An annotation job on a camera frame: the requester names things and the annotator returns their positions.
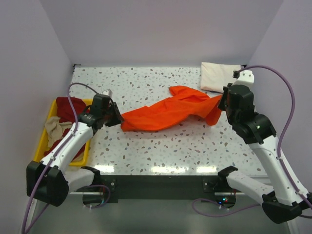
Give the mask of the orange t-shirt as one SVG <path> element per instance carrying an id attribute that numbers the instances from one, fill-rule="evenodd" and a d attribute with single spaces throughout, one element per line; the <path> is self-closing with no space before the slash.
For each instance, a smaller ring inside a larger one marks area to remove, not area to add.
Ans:
<path id="1" fill-rule="evenodd" d="M 221 116 L 218 108 L 221 95 L 210 97 L 181 85 L 171 86 L 169 91 L 171 97 L 122 114 L 122 131 L 160 131 L 179 124 L 189 116 L 200 117 L 209 126 L 217 124 Z"/>

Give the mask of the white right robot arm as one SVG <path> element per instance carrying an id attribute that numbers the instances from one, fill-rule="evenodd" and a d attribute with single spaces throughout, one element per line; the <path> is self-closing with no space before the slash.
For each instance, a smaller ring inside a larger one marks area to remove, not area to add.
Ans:
<path id="1" fill-rule="evenodd" d="M 245 85 L 228 84 L 223 88 L 219 109 L 228 123 L 255 153 L 271 185 L 265 185 L 229 166 L 218 172 L 217 186 L 227 192 L 239 190 L 259 203 L 274 223 L 295 219 L 309 208 L 312 194 L 302 185 L 282 151 L 271 121 L 254 110 L 254 94 Z"/>

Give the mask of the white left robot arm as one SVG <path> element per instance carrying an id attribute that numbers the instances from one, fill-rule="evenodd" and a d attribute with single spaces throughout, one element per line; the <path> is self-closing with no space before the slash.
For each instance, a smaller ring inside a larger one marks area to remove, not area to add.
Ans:
<path id="1" fill-rule="evenodd" d="M 41 161 L 31 161 L 26 168 L 26 192 L 53 206 L 60 206 L 68 194 L 86 187 L 96 191 L 101 186 L 100 172 L 83 166 L 75 172 L 67 168 L 74 156 L 102 127 L 111 127 L 123 122 L 117 104 L 111 98 L 110 90 L 96 94 L 89 106 L 89 112 L 78 115 L 78 122 L 65 138 Z"/>

